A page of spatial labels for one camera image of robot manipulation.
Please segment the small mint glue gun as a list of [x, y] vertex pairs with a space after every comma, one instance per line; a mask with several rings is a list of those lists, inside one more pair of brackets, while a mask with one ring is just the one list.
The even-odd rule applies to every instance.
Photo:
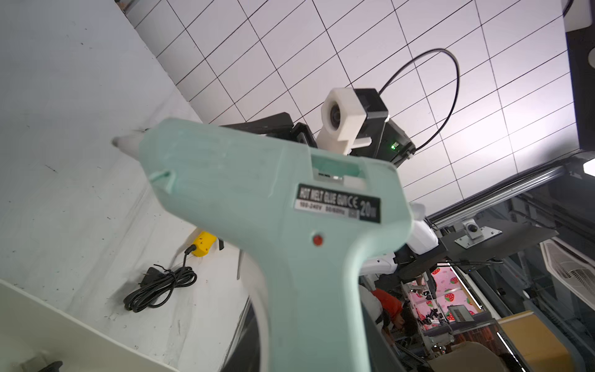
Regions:
[[369, 371], [358, 279], [413, 227], [396, 168], [183, 119], [113, 139], [163, 208], [244, 252], [263, 371]]

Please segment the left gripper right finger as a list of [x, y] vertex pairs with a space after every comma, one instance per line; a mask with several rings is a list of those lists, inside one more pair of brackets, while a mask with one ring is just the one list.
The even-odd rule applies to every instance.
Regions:
[[406, 372], [387, 341], [381, 335], [364, 305], [361, 305], [367, 338], [367, 348], [372, 372]]

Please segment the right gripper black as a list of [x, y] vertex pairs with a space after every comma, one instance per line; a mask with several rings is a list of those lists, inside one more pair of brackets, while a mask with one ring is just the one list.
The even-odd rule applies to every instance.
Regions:
[[[310, 127], [302, 122], [294, 123], [288, 113], [278, 113], [263, 119], [237, 124], [228, 124], [229, 129], [239, 130], [280, 140], [288, 140], [309, 147], [321, 147], [319, 139]], [[377, 119], [367, 119], [358, 133], [353, 147], [347, 154], [387, 161], [398, 167], [416, 151], [415, 144], [392, 120], [380, 124]]]

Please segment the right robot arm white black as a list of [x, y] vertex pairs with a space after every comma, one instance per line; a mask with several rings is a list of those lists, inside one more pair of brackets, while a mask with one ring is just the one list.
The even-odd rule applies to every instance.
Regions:
[[322, 96], [374, 88], [390, 114], [364, 125], [357, 156], [399, 170], [435, 227], [578, 172], [594, 149], [594, 24], [563, 32], [592, 1], [396, 1], [346, 45], [320, 32], [279, 63], [288, 83], [244, 130], [314, 141]]

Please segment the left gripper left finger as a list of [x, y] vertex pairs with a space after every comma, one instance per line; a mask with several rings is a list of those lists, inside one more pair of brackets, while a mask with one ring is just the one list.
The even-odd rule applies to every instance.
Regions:
[[260, 334], [257, 317], [250, 299], [246, 300], [221, 371], [260, 371]]

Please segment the cream plastic storage box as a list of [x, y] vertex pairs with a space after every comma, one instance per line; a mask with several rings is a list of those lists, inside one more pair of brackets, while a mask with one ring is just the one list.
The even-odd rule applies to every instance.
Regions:
[[2, 371], [174, 371], [1, 281]]

